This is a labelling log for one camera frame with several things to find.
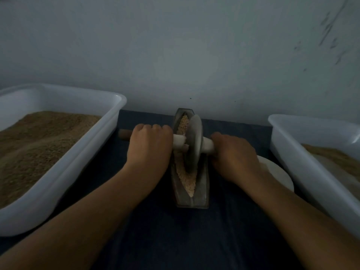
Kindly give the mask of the person's right hand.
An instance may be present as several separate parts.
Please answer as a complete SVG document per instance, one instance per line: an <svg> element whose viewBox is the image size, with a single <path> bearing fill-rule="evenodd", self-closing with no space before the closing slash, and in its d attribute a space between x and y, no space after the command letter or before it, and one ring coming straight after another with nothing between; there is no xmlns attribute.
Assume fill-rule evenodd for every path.
<svg viewBox="0 0 360 270"><path fill-rule="evenodd" d="M255 149L240 137L229 136L229 156L226 162L221 166L214 166L212 161L212 165L224 179L245 191L254 189L263 179Z"/></svg>

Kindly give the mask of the person's left hand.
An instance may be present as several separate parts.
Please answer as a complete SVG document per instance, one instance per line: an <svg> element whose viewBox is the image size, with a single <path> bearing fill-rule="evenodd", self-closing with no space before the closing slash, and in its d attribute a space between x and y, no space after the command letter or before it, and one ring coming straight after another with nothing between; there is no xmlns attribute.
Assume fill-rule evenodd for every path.
<svg viewBox="0 0 360 270"><path fill-rule="evenodd" d="M173 150L173 138L130 137L125 166L136 174L160 181L164 176Z"/></svg>

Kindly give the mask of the metal grinding wheel wooden handle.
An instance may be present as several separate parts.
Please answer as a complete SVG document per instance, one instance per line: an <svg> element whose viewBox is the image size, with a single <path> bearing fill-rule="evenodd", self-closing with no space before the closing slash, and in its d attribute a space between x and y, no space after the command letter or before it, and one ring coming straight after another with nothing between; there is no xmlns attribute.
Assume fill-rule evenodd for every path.
<svg viewBox="0 0 360 270"><path fill-rule="evenodd" d="M173 151L183 154L183 162L187 172L197 170L202 154L213 154L214 143L203 136L203 124L199 115L188 110L181 110L175 125L186 116L185 133L177 134L169 125L141 123L132 130L120 129L118 137L129 141L125 169L136 174L148 174L161 178L169 163Z"/></svg>

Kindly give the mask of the person's right forearm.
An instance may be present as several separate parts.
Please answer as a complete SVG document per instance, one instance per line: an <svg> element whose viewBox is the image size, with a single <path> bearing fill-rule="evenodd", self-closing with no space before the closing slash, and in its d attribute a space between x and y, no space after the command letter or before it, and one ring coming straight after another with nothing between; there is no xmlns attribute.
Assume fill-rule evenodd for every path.
<svg viewBox="0 0 360 270"><path fill-rule="evenodd" d="M262 170L241 188L276 225L304 268L360 270L360 240Z"/></svg>

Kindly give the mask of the person's left forearm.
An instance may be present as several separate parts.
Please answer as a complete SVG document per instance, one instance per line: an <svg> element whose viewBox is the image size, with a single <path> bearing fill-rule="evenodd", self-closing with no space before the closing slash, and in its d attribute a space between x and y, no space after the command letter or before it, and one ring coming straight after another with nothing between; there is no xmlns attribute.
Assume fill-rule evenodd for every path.
<svg viewBox="0 0 360 270"><path fill-rule="evenodd" d="M89 270L166 163L130 164L0 256L0 270Z"/></svg>

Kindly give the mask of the crushed pale grain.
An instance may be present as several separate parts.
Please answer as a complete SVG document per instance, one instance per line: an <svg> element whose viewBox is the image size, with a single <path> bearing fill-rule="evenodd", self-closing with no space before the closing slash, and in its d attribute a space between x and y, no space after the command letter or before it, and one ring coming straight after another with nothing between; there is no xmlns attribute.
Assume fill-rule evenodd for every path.
<svg viewBox="0 0 360 270"><path fill-rule="evenodd" d="M189 124L189 118L186 114L183 114L181 117L181 120L178 125L178 129L176 134L177 135L185 135L187 126ZM173 152L174 154L174 163L177 175L180 179L180 182L182 183L184 189L186 190L187 194L190 197L193 197L195 188L196 188L196 172L188 173L185 169L184 164L184 154L180 151L175 150Z"/></svg>

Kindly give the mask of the metal boat-shaped grinding trough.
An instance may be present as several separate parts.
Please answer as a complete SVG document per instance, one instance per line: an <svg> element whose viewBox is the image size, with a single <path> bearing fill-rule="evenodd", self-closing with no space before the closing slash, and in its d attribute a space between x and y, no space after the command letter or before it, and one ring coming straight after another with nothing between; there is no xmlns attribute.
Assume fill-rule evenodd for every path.
<svg viewBox="0 0 360 270"><path fill-rule="evenodd" d="M177 135L179 122L183 114L189 118L185 135ZM213 142L203 136L203 124L199 115L192 109L179 108L174 116L174 149L184 154L186 172L196 172L196 188L193 197L184 189L177 175L174 154L170 160L171 183L177 207L207 209L209 207L209 169L208 155L214 152Z"/></svg>

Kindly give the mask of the white round plate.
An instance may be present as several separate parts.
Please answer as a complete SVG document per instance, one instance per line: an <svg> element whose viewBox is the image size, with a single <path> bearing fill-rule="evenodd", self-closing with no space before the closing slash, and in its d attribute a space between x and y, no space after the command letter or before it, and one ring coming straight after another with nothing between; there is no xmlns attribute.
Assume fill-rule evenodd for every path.
<svg viewBox="0 0 360 270"><path fill-rule="evenodd" d="M267 158L257 155L261 169L270 173L278 182L285 186L290 191L294 192L294 184L291 177L284 169L282 169L276 163L268 160Z"/></svg>

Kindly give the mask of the dark blue tablecloth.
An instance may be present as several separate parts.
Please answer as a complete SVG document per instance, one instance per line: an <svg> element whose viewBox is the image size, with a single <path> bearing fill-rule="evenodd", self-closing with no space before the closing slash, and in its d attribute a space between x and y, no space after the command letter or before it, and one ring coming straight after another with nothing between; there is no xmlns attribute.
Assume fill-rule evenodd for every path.
<svg viewBox="0 0 360 270"><path fill-rule="evenodd" d="M127 150L128 144L112 135L61 201L57 215L114 177ZM209 172L209 209L177 208L168 170L122 221L90 269L304 270L262 209L211 165ZM0 238L0 256L36 230Z"/></svg>

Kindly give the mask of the heap of brown powder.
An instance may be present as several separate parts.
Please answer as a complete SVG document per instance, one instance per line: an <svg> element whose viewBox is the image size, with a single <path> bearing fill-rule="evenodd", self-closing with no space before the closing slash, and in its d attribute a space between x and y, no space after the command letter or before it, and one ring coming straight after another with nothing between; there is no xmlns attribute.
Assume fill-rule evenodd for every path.
<svg viewBox="0 0 360 270"><path fill-rule="evenodd" d="M100 119L41 111L0 131L0 209L30 190Z"/></svg>

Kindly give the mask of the brown powder layer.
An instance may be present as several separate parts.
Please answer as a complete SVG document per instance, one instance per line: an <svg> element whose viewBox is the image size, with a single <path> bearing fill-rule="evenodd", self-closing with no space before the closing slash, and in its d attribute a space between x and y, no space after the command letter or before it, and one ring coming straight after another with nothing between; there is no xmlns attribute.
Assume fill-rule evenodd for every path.
<svg viewBox="0 0 360 270"><path fill-rule="evenodd" d="M360 201L360 162L340 150L302 144L357 200Z"/></svg>

